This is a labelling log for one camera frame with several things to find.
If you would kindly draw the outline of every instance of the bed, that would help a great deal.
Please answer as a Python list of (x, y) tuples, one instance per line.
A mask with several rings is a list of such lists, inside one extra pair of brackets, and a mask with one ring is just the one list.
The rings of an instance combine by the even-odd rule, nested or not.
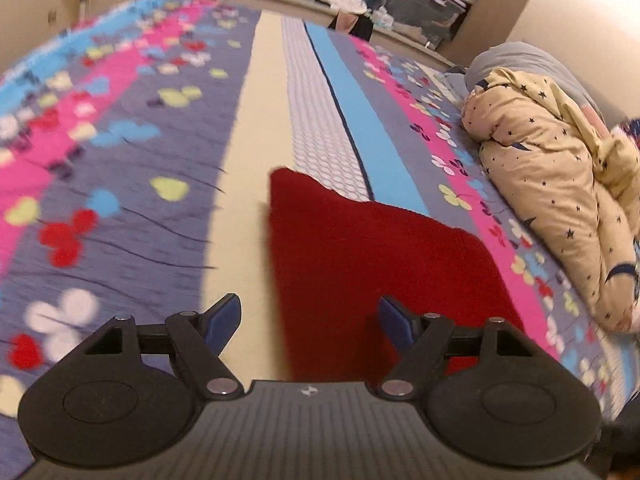
[(416, 62), (211, 0), (128, 2), (6, 72), (0, 478), (30, 462), (25, 387), (118, 313), (161, 322), (236, 292), (225, 361), (245, 383), (283, 376), (264, 243), (278, 166), (478, 236), (529, 336), (616, 416), (638, 389), (635, 339), (591, 322), (489, 183), (453, 100)]

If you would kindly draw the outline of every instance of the gray ribbed plate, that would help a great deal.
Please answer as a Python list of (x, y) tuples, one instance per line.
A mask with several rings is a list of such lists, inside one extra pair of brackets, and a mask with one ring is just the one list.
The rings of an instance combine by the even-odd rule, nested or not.
[[(469, 431), (482, 428), (469, 427)], [(532, 471), (473, 462), (430, 433), (416, 409), (362, 383), (257, 381), (213, 402), (175, 446), (111, 470), (37, 462), (23, 480), (596, 480), (579, 463)]]

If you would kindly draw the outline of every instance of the yellow stripe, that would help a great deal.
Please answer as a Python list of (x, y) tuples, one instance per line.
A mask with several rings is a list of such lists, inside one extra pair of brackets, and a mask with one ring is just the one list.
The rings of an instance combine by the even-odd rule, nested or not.
[(269, 172), (293, 167), (287, 69), (279, 14), (262, 12), (236, 124), (225, 153), (202, 281), (202, 308), (228, 292), (242, 301), (242, 323), (223, 352), (231, 371), (252, 379), (287, 375), (267, 242)]

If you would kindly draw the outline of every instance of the red cloth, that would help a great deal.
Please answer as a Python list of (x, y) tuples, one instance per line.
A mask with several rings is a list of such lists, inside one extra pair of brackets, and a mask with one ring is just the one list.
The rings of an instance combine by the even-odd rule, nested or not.
[(271, 174), (269, 225), (293, 380), (382, 379), (397, 361), (378, 324), (382, 295), (457, 324), (500, 316), (522, 330), (491, 255), (466, 231), (287, 169)]

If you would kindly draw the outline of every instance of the black circular disc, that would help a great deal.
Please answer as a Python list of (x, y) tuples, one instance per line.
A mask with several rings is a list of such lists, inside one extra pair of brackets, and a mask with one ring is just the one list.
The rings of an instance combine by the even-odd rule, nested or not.
[(445, 378), (426, 415), (449, 446), (506, 467), (543, 467), (579, 456), (600, 429), (600, 406), (566, 370), (520, 362), (482, 366)]
[(188, 389), (144, 365), (73, 368), (22, 397), (20, 430), (36, 454), (84, 468), (138, 462), (176, 442), (194, 413)]

